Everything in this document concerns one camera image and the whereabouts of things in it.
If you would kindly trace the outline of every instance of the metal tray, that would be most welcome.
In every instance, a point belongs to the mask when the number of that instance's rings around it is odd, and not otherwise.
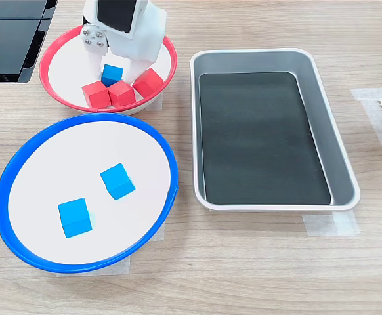
[[[313,57],[203,51],[190,63],[194,193],[212,211],[345,211],[360,189]]]

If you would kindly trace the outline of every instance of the black mat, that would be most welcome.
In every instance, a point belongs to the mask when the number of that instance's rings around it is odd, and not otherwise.
[[[209,202],[330,204],[290,73],[205,74],[200,77],[200,99]]]

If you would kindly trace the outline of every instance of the red cube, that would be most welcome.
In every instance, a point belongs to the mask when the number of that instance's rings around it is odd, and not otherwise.
[[[101,82],[97,81],[82,87],[86,103],[92,108],[105,108],[111,105],[108,89]]]
[[[119,81],[108,87],[108,92],[114,107],[123,107],[136,102],[134,89],[124,81]]]
[[[150,68],[143,72],[143,74],[134,82],[133,87],[141,96],[147,97],[160,89],[162,85],[163,79]]]

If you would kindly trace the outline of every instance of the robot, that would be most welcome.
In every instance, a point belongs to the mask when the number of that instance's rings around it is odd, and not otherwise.
[[[100,73],[109,48],[131,60],[124,81],[132,84],[158,59],[166,18],[166,11],[149,0],[86,0],[80,36],[94,73]]]

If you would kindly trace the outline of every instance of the wooden table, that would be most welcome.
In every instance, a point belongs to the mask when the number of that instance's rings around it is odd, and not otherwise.
[[[60,0],[43,51],[81,23]],[[382,1],[168,1],[179,66],[162,112],[136,117],[171,144],[180,190],[165,240],[145,245],[124,276],[57,278],[0,238],[0,314],[382,315],[382,146],[350,88],[382,87]],[[356,237],[307,236],[300,214],[213,214],[192,193],[189,60],[204,49],[299,47],[317,61],[358,177]],[[78,112],[53,100],[35,71],[0,84],[0,174],[34,134]]]

